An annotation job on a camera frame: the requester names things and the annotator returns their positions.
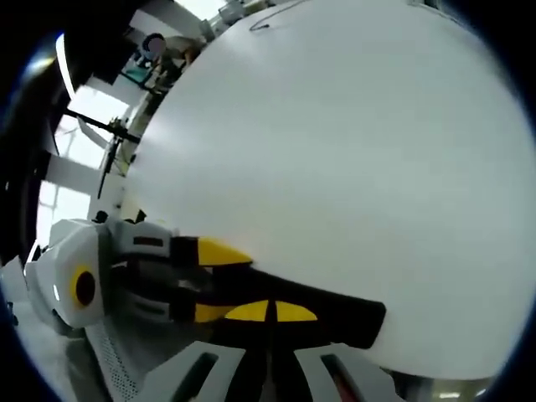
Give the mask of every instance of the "black circle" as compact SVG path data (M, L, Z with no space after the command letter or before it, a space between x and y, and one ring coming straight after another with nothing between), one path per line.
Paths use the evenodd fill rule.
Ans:
M76 298L82 306L89 306L95 297L95 278L89 272L83 272L76 281Z

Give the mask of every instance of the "metal rod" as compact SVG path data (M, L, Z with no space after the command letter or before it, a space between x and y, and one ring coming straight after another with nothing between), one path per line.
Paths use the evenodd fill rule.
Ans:
M103 130L106 130L112 133L114 136L122 138L123 140L134 142L135 144L140 143L140 139L136 136L133 136L132 134L129 134L126 128L110 127L104 123L101 123L100 121L92 119L91 117L82 115L76 111L72 111L71 109L67 109L65 111L65 114L71 117L79 117L81 120L85 121L87 124L91 124L92 126L102 128Z

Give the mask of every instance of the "black cable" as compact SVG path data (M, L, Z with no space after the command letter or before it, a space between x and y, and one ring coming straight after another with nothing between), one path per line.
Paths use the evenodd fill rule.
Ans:
M291 8L294 8L295 6L299 6L300 4L302 4L304 2L308 2L308 1L309 0L300 0L299 2L291 4L290 6L285 7L282 10L278 10L275 13L272 13L270 15L267 15L264 18L261 18L259 21L257 21L256 23L254 23L253 25L250 26L250 31L254 32L254 31L259 31L259 30L264 29L264 28L269 28L270 25L268 23L265 23L264 25L260 25L260 24L265 22L265 21L267 21L267 20L269 20L270 18L276 16L277 14L281 14L281 13L285 12L286 10L290 10Z

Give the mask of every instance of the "white panel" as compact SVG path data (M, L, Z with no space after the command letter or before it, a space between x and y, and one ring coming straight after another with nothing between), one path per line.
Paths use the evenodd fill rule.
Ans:
M275 9L181 77L129 190L264 271L384 302L374 362L494 375L536 287L533 138L504 75L476 37L404 2L314 0L249 31Z

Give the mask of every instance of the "ceiling light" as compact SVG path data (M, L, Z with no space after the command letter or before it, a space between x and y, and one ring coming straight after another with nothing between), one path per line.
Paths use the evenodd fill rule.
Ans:
M439 394L440 399L454 399L459 398L460 393L459 392L442 392Z

